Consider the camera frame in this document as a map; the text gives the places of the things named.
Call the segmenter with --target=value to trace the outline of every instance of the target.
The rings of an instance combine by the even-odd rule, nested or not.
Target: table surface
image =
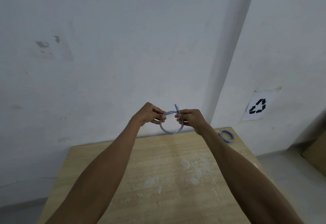
[[[263,172],[235,131],[224,129],[234,135],[230,147]],[[38,224],[46,222],[82,171],[110,143],[71,147]],[[137,138],[120,186],[98,223],[175,222],[250,223],[195,132]]]

